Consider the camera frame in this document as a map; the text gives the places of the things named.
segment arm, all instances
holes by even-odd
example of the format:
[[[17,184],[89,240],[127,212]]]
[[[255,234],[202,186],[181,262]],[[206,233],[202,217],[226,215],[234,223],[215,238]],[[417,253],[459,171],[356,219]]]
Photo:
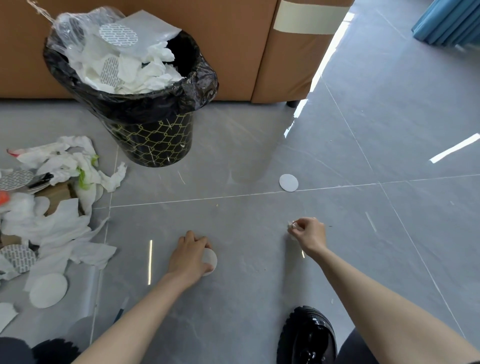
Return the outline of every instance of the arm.
[[[467,364],[480,352],[428,312],[367,277],[326,247],[324,225],[315,218],[290,229],[334,288],[380,364]]]
[[[167,274],[139,303],[83,352],[73,364],[138,364],[168,310],[187,288],[213,270],[202,263],[207,238],[179,238]]]

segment black pants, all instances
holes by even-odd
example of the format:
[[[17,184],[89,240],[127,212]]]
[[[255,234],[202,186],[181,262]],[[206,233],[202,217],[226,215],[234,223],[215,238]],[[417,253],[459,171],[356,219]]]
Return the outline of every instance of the black pants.
[[[357,329],[353,329],[340,348],[335,364],[378,364],[378,361]]]
[[[0,357],[5,363],[34,364],[32,351],[19,339],[0,338]],[[378,364],[356,329],[343,343],[335,364]]]

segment left hand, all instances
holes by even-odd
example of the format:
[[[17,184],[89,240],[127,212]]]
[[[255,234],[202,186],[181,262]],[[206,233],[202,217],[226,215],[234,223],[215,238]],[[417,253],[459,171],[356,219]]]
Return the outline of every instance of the left hand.
[[[212,249],[206,237],[196,239],[193,231],[180,236],[178,246],[168,263],[169,274],[176,276],[185,285],[185,289],[195,284],[200,277],[213,270],[213,266],[202,262],[204,248]]]

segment hand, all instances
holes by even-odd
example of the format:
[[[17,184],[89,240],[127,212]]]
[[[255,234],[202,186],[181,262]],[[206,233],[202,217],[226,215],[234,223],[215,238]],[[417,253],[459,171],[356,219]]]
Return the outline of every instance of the hand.
[[[325,225],[316,218],[300,218],[295,221],[304,231],[290,228],[288,232],[297,238],[302,250],[311,256],[327,248]]]
[[[213,270],[211,264],[203,263],[204,248],[212,249],[206,237],[195,238],[193,231],[187,231],[179,237],[177,248],[168,263],[169,274],[176,276],[185,285],[185,289],[195,284],[200,277]]]

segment brown sofa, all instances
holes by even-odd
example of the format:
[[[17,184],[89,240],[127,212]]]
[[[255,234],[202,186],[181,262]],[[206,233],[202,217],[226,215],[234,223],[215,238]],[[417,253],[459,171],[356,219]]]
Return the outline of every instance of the brown sofa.
[[[39,6],[53,17],[105,5],[126,15],[144,9],[195,38],[218,74],[216,100],[270,103],[306,97],[339,19],[352,2],[39,0]],[[49,26],[25,0],[1,1],[0,97],[70,97],[42,59]]]

